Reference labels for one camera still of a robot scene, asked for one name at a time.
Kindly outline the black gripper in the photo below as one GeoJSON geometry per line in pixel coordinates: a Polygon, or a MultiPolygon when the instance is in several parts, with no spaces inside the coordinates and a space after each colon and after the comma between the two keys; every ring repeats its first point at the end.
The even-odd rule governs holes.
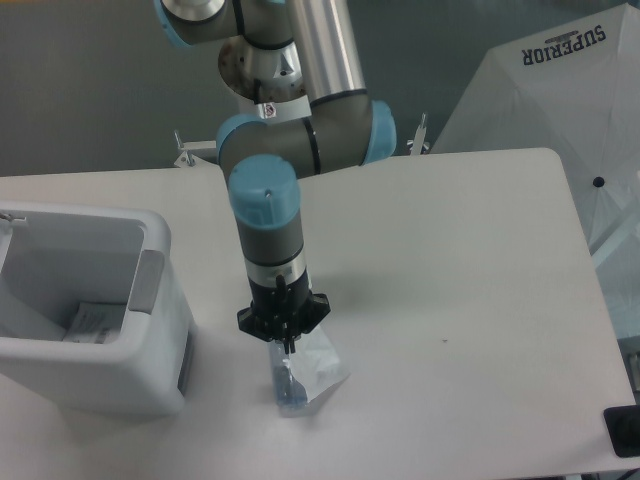
{"type": "Polygon", "coordinates": [[[325,294],[314,294],[304,272],[287,283],[282,275],[274,287],[249,280],[252,301],[237,313],[239,329],[262,341],[280,341],[285,355],[296,352],[295,341],[309,334],[330,313],[325,294]]]}

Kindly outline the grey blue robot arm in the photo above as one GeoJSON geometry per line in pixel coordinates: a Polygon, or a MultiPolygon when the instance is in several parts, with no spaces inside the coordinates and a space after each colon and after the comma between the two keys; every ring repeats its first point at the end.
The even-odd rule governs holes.
{"type": "Polygon", "coordinates": [[[390,107],[365,85],[348,5],[343,1],[158,1],[167,37],[191,47],[222,39],[294,56],[310,113],[279,123],[239,114],[216,138],[252,294],[239,328],[287,353],[329,314],[310,287],[299,180],[390,157],[390,107]]]}

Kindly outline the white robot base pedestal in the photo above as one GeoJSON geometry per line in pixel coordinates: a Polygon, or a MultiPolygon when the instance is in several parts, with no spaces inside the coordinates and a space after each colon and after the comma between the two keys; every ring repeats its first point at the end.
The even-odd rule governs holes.
{"type": "Polygon", "coordinates": [[[240,96],[236,98],[236,101],[241,114],[254,115],[268,123],[282,123],[311,115],[306,96],[285,102],[270,101],[259,104],[240,96]]]}

